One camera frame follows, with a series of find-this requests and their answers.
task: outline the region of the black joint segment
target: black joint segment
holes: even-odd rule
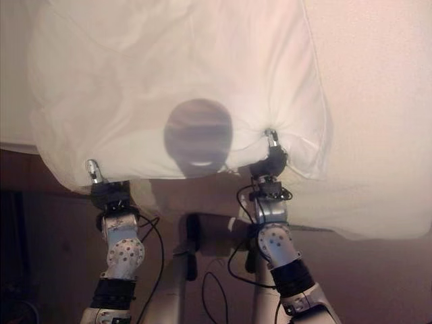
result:
[[[281,298],[292,297],[315,285],[307,266],[301,259],[271,270],[273,280]]]
[[[257,252],[255,250],[249,250],[244,268],[248,273],[257,272],[255,260],[257,259]]]
[[[264,182],[258,184],[258,187],[265,196],[280,195],[282,193],[281,182]]]
[[[198,277],[198,266],[196,264],[196,255],[188,254],[188,273],[186,279],[188,281],[195,281]]]
[[[114,317],[112,323],[113,324],[130,324],[132,322],[132,319],[120,319],[118,317]]]
[[[285,169],[288,155],[281,146],[269,147],[269,156],[263,160],[250,165],[250,173],[257,180],[261,176],[279,176]]]
[[[130,204],[129,182],[93,184],[90,199],[92,204],[102,211],[115,209],[119,202],[127,207]]]
[[[135,281],[132,280],[100,279],[90,307],[128,310],[134,290]]]
[[[186,218],[188,241],[195,243],[195,252],[200,249],[201,226],[199,214],[190,214]]]

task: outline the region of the white pillow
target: white pillow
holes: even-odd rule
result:
[[[301,1],[52,0],[30,44],[34,137],[57,179],[195,178],[254,163],[278,131],[325,169],[329,123]]]

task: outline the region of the white sheet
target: white sheet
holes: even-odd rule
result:
[[[15,20],[8,22],[32,28],[28,20],[34,11],[28,16],[18,12],[41,2],[1,0],[2,141],[4,130],[14,128],[4,125],[19,124],[26,116],[25,110],[19,117],[15,111],[5,113],[22,98],[14,95],[11,104],[4,105],[4,89],[28,95],[24,83],[5,84],[12,79],[3,77],[3,50],[16,52],[15,47],[3,46],[4,33],[16,35],[13,28],[3,28],[4,18],[10,17],[5,8],[13,5],[15,10]],[[294,193],[290,221],[333,228],[350,238],[410,238],[427,232],[432,218],[431,2],[305,3],[334,132],[325,181],[306,180],[290,170],[283,174],[285,186]],[[116,31],[124,24],[110,26]],[[17,36],[14,46],[25,49],[26,40]],[[25,66],[19,55],[7,57],[7,64]],[[15,77],[25,80],[24,72],[17,69]],[[50,73],[60,83],[70,79],[67,73]],[[43,93],[42,84],[33,86],[35,93]],[[186,211],[237,215],[234,194],[247,181],[246,174],[241,178],[220,173],[188,180],[143,180],[132,186],[134,196],[148,209],[156,207],[167,218],[175,218]]]
[[[55,0],[40,9],[31,83],[38,149],[65,186],[196,178],[265,158],[325,168],[327,112],[301,2]]]

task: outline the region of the wire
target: wire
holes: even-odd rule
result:
[[[154,219],[152,219],[151,221],[147,221],[146,223],[140,225],[140,227],[146,227],[150,224],[153,224],[152,228],[146,233],[146,235],[144,235],[144,237],[140,240],[141,243],[143,243],[145,241],[145,239],[147,238],[147,236],[150,235],[150,233],[153,231],[153,228],[156,227],[156,225],[158,224],[158,222],[161,220],[160,217],[156,217]]]
[[[279,315],[279,309],[281,308],[281,302],[277,304],[276,313],[275,313],[275,324],[277,324],[277,316]]]
[[[248,212],[248,210],[246,209],[246,207],[243,206],[242,202],[240,201],[240,193],[241,193],[243,190],[248,189],[248,188],[251,188],[251,187],[252,187],[252,185],[248,185],[248,186],[245,186],[245,187],[243,187],[243,188],[240,188],[240,189],[237,191],[237,193],[236,193],[236,198],[237,198],[237,203],[240,205],[240,207],[243,209],[243,211],[246,213],[246,215],[248,215],[248,217],[249,217],[249,219],[250,219],[250,222],[251,222],[252,224],[255,224],[255,222],[254,222],[253,219],[252,219],[252,216],[250,216],[250,213]]]
[[[250,178],[250,185],[252,186],[252,189],[254,190],[254,193],[256,193],[257,191],[255,190],[254,178],[252,178],[252,177]],[[263,208],[263,206],[261,204],[261,201],[259,200],[259,198],[257,196],[256,196],[256,202],[258,203],[259,209],[263,213],[264,223],[266,223],[267,219],[265,218],[264,208]]]
[[[160,270],[159,270],[159,274],[158,274],[158,276],[157,276],[157,279],[156,279],[155,285],[153,286],[153,289],[152,289],[152,291],[151,291],[151,293],[150,293],[150,296],[148,297],[146,303],[145,303],[144,306],[142,307],[142,310],[141,310],[140,316],[138,316],[138,320],[136,321],[136,324],[140,324],[140,323],[141,323],[142,316],[144,315],[147,306],[150,304],[151,298],[153,297],[153,295],[154,295],[155,292],[156,292],[157,286],[159,285],[159,282],[161,281],[161,278],[162,278],[163,268],[165,267],[165,248],[164,248],[164,246],[163,246],[162,236],[161,236],[161,233],[159,232],[159,230],[157,229],[156,225],[153,223],[153,222],[154,222],[158,217],[155,218],[155,219],[153,219],[153,220],[150,220],[150,219],[148,219],[147,217],[142,216],[141,214],[138,214],[138,216],[141,217],[141,218],[143,218],[143,219],[145,219],[145,220],[147,221],[147,224],[146,224],[146,225],[150,225],[150,226],[152,227],[152,230],[155,230],[155,232],[156,232],[156,234],[157,234],[157,237],[158,237],[159,242],[160,242],[160,244],[161,244],[161,268],[160,268]]]
[[[221,288],[221,292],[222,292],[222,296],[223,296],[223,302],[225,303],[225,324],[229,324],[228,321],[228,301],[227,301],[227,296],[225,295],[225,291],[223,290],[223,287],[221,285],[221,282],[219,281],[219,279],[217,279],[217,277],[215,276],[215,274],[211,271],[207,271],[204,275],[204,279],[202,280],[202,285],[201,285],[201,300],[202,300],[202,305],[204,306],[204,310],[207,314],[207,316],[210,318],[210,320],[212,322],[214,322],[214,324],[217,324],[216,320],[211,316],[209,309],[207,308],[207,304],[205,303],[205,283],[207,280],[208,276],[213,277],[213,279],[216,281],[217,285],[219,286],[219,288]]]
[[[231,254],[231,256],[229,257],[229,259],[228,259],[228,272],[229,272],[229,274],[230,274],[232,277],[234,277],[234,278],[236,278],[236,279],[238,279],[238,280],[240,280],[240,281],[246,282],[246,283],[251,284],[251,285],[254,285],[254,286],[258,286],[258,287],[262,287],[262,288],[275,289],[276,286],[263,285],[263,284],[261,284],[261,283],[259,283],[259,282],[251,281],[251,280],[249,280],[249,279],[246,279],[246,278],[240,277],[240,276],[236,275],[234,272],[232,272],[232,270],[231,270],[231,262],[232,262],[234,256],[236,255],[238,249],[239,249],[239,248],[241,247],[241,245],[243,245],[247,240],[248,240],[248,238],[245,239],[245,240],[243,240],[239,245],[237,245],[237,247],[235,248],[234,252],[233,252],[233,253]]]

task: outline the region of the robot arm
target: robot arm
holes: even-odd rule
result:
[[[258,248],[268,261],[281,305],[294,323],[340,324],[320,285],[314,281],[293,245],[285,202],[291,194],[276,178],[284,170],[287,156],[278,143],[276,132],[267,130],[266,135],[269,156],[250,168],[258,187],[250,197],[259,229],[256,231]]]
[[[108,269],[102,272],[80,324],[130,324],[134,272],[144,260],[144,246],[137,236],[138,213],[129,206],[128,188],[107,183],[94,160],[87,162],[87,169],[93,182],[93,204],[103,210],[98,228],[108,245]]]

